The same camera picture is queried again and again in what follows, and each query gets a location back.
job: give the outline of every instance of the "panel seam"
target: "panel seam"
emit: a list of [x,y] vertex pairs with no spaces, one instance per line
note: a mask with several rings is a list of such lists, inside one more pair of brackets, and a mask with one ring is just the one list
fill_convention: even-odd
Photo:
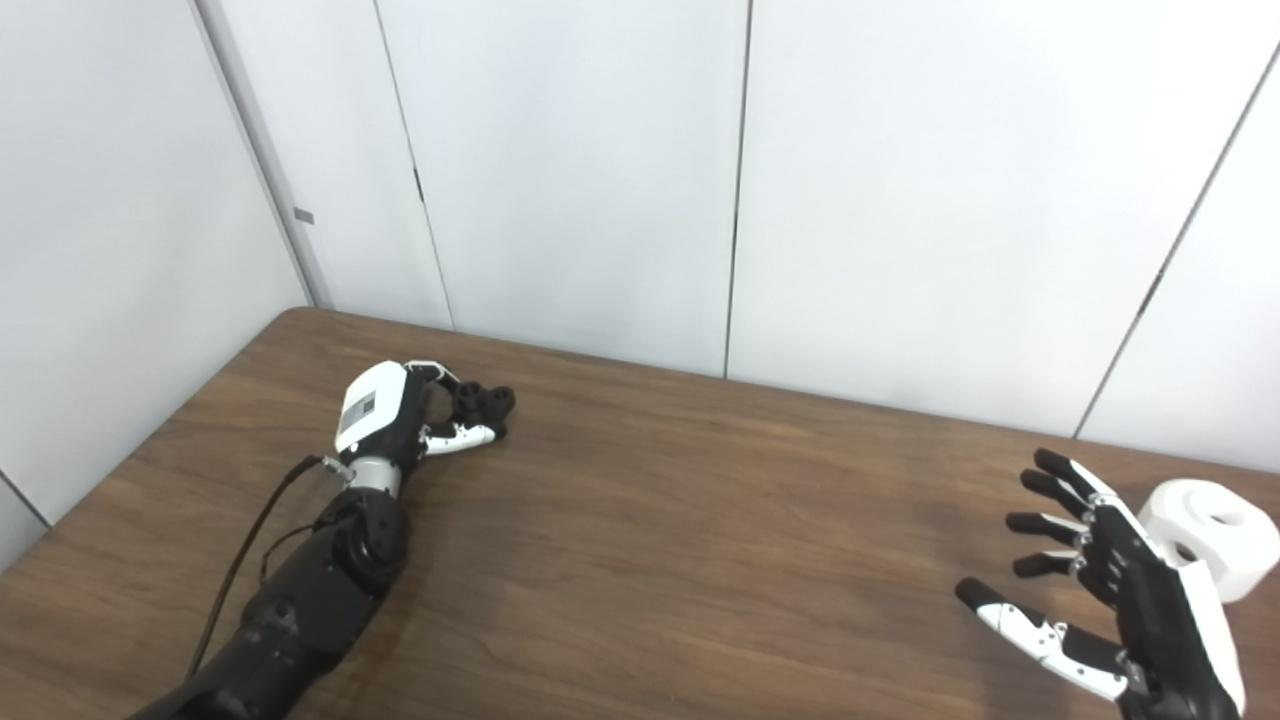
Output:
[[724,307],[724,368],[721,377],[728,379],[728,351],[733,332],[733,283],[737,277],[737,228],[742,202],[742,149],[746,142],[746,86],[751,74],[751,19],[755,0],[746,0],[746,38],[742,44],[742,95],[737,113],[737,168],[733,174],[733,234],[728,247],[728,302]]
[[435,273],[440,278],[440,292],[444,295],[444,311],[449,315],[449,329],[457,332],[458,324],[453,319],[453,304],[449,302],[449,286],[444,282],[444,263],[440,263],[440,249],[435,242],[435,228],[431,227],[431,211],[426,208],[426,196],[422,192],[422,181],[417,170],[417,155],[413,152],[413,138],[408,133],[408,118],[404,115],[404,101],[401,100],[399,78],[396,77],[396,63],[392,61],[392,47],[387,42],[387,27],[383,24],[383,9],[378,0],[374,3],[374,15],[378,18],[378,35],[383,38],[383,54],[387,55],[387,69],[392,74],[392,90],[396,92],[396,109],[401,115],[401,128],[404,129],[404,145],[408,147],[408,159],[413,164],[413,182],[417,184],[417,196],[422,201],[422,217],[426,219],[426,234],[431,241],[431,255],[435,258]]
[[1192,202],[1192,208],[1187,213],[1187,218],[1183,220],[1183,227],[1179,228],[1178,234],[1174,237],[1174,243],[1169,247],[1169,252],[1165,254],[1165,261],[1161,263],[1160,269],[1156,270],[1156,277],[1152,279],[1151,287],[1147,288],[1147,293],[1143,296],[1142,304],[1138,306],[1138,311],[1129,323],[1129,329],[1125,331],[1124,338],[1120,340],[1120,346],[1116,347],[1115,355],[1111,356],[1111,363],[1107,365],[1107,370],[1102,374],[1102,380],[1098,382],[1098,387],[1093,391],[1093,397],[1089,398],[1089,404],[1085,406],[1084,414],[1080,416],[1080,421],[1075,425],[1075,432],[1071,433],[1073,439],[1078,439],[1080,437],[1080,433],[1084,432],[1085,423],[1088,423],[1089,416],[1093,415],[1093,409],[1097,406],[1098,398],[1102,397],[1102,392],[1111,380],[1111,375],[1115,373],[1116,365],[1120,363],[1120,357],[1124,355],[1125,348],[1129,347],[1129,341],[1133,338],[1133,333],[1138,328],[1138,323],[1142,322],[1143,315],[1147,313],[1147,306],[1151,305],[1151,300],[1156,296],[1160,284],[1164,282],[1165,273],[1169,270],[1170,263],[1172,263],[1178,250],[1183,246],[1183,241],[1187,238],[1187,232],[1190,229],[1192,223],[1196,222],[1196,215],[1199,214],[1199,209],[1204,204],[1204,197],[1208,196],[1208,191],[1213,186],[1217,173],[1222,169],[1226,156],[1231,152],[1231,147],[1235,145],[1235,138],[1240,135],[1240,128],[1244,127],[1244,122],[1249,117],[1249,110],[1253,109],[1254,101],[1262,92],[1262,86],[1266,85],[1267,77],[1275,68],[1276,58],[1280,58],[1280,42],[1277,42],[1275,49],[1271,51],[1271,58],[1262,68],[1262,76],[1258,78],[1257,85],[1253,86],[1253,92],[1249,94],[1249,99],[1244,102],[1244,108],[1240,110],[1240,117],[1236,118],[1230,135],[1226,136],[1226,142],[1222,143],[1222,151],[1219,152],[1217,160],[1213,161],[1213,167],[1210,169],[1208,177],[1204,178],[1204,184],[1201,186],[1199,195],[1196,196],[1196,201]]
[[41,512],[38,507],[36,507],[36,503],[33,503],[31,498],[28,498],[27,495],[22,492],[22,489],[18,487],[18,483],[9,479],[9,475],[4,473],[4,469],[0,469],[0,482],[9,486],[9,489],[13,491],[13,495],[18,497],[18,500],[27,507],[27,510],[32,515],[36,516],[37,520],[40,520],[40,524],[44,525],[46,530],[54,527],[49,521],[49,518],[45,518],[45,514]]

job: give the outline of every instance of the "black forearm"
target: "black forearm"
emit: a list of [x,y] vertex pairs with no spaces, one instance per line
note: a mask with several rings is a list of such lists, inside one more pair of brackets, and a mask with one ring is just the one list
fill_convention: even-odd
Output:
[[389,495],[348,489],[250,600],[236,635],[131,720],[279,720],[351,650],[404,561],[407,521]]

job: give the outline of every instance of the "white cylinder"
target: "white cylinder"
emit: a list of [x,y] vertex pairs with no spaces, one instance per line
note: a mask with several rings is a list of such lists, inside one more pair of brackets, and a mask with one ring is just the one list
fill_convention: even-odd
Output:
[[1160,484],[1138,520],[1175,566],[1203,560],[1222,602],[1235,602],[1280,561],[1280,530],[1258,506],[1208,480]]

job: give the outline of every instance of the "table surface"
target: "table surface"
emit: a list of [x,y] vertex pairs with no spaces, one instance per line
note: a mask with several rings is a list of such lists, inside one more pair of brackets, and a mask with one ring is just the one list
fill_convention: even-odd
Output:
[[[977,575],[1114,634],[1046,548],[1018,473],[1041,446],[1140,503],[1222,482],[1280,516],[1275,475],[401,325],[282,315],[0,579],[0,715],[123,717],[182,679],[214,591],[279,477],[330,447],[346,386],[436,359],[517,407],[502,442],[425,464],[410,568],[293,717],[1117,717],[951,594]],[[257,557],[335,492],[282,501]],[[1249,716],[1280,715],[1280,583],[1228,607]]]

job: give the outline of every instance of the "robotic arm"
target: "robotic arm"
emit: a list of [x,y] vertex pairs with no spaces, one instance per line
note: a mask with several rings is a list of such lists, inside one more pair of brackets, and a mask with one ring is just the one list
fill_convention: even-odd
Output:
[[1073,550],[1015,560],[1014,574],[1075,578],[1116,611],[1120,643],[1051,621],[974,578],[960,580],[956,596],[1046,670],[1116,702],[1125,720],[1239,720],[1244,683],[1204,561],[1169,562],[1115,491],[1074,460],[1039,450],[1036,465],[1023,486],[1078,521],[1010,512],[1009,529]]
[[[443,424],[426,421],[435,389],[448,392],[453,402]],[[200,666],[210,624],[187,682],[131,720],[288,715],[302,693],[347,655],[404,568],[408,518],[398,501],[402,479],[426,456],[506,436],[515,402],[509,388],[460,382],[435,361],[379,363],[356,378],[338,421],[338,459],[308,457],[285,477],[233,568],[275,498],[307,468],[323,464],[344,480],[343,489],[312,523],[311,536],[248,601],[227,646]]]

